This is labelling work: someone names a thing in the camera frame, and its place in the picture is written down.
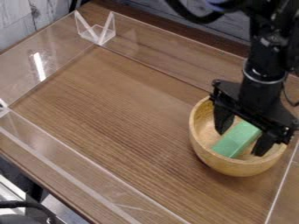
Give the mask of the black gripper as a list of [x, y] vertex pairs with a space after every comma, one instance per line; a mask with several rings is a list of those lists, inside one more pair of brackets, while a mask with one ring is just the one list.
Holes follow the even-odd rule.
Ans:
[[212, 81], [209, 99], [213, 103], [214, 130], [222, 135], [234, 116], [254, 125], [262, 131], [250, 151], [257, 157], [265, 155], [274, 143], [288, 144], [297, 131], [294, 115], [280, 100], [285, 77], [284, 70], [268, 72], [245, 62], [240, 83]]

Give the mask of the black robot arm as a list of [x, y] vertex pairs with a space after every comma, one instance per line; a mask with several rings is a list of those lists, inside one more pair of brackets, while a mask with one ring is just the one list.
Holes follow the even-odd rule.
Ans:
[[240, 11], [249, 19], [249, 52], [240, 83], [212, 82], [214, 129], [224, 133], [234, 117], [261, 130], [250, 153], [264, 156], [273, 144], [288, 144], [299, 122], [285, 109], [288, 74], [299, 72], [299, 0], [205, 0], [209, 13], [193, 14], [180, 0], [164, 0], [194, 24], [208, 24]]

